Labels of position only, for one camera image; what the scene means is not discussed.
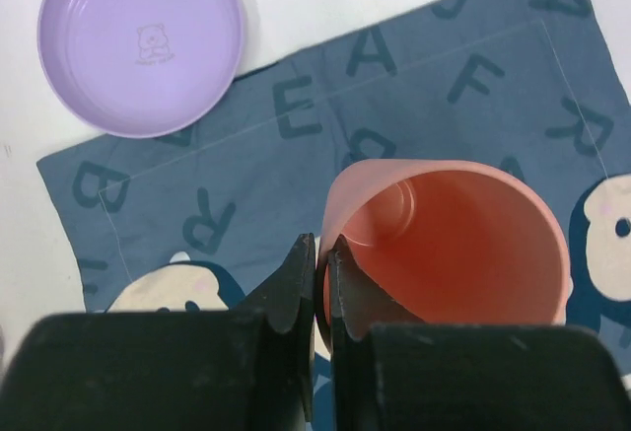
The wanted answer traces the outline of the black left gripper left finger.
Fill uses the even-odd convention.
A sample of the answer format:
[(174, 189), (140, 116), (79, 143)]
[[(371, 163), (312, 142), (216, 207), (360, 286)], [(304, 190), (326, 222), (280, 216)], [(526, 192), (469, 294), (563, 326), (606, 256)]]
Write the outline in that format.
[(5, 430), (302, 430), (312, 420), (316, 243), (234, 308), (40, 320), (1, 385)]

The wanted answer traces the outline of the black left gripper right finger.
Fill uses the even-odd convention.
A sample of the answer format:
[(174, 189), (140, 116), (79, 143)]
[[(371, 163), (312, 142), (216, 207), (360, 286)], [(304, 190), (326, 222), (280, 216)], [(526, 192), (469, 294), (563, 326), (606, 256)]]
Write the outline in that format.
[(416, 321), (357, 264), (328, 254), (339, 430), (626, 430), (630, 399), (592, 334)]

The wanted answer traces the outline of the blue cartoon placemat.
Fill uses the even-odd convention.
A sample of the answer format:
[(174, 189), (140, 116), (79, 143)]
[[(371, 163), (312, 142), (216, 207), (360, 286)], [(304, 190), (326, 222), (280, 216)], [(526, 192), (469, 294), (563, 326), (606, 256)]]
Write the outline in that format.
[(569, 241), (568, 323), (629, 374), (630, 99), (591, 0), (443, 0), (251, 72), (173, 134), (37, 167), (101, 313), (179, 251), (234, 306), (372, 158), (473, 161), (534, 189)]

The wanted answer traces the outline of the purple plastic plate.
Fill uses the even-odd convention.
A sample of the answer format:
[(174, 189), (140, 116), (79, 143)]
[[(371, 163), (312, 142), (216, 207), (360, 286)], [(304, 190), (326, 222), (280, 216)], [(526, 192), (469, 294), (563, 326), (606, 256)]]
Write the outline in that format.
[(112, 135), (153, 138), (220, 102), (245, 34), (242, 0), (42, 0), (37, 49), (74, 115)]

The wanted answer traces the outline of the salmon plastic cup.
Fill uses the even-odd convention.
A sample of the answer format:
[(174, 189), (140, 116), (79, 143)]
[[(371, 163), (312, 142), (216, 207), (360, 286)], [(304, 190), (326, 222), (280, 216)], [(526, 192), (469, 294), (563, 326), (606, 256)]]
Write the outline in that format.
[(317, 258), (316, 320), (331, 339), (328, 256), (358, 266), (427, 323), (563, 324), (570, 257), (559, 222), (524, 182), (458, 160), (369, 159), (332, 183)]

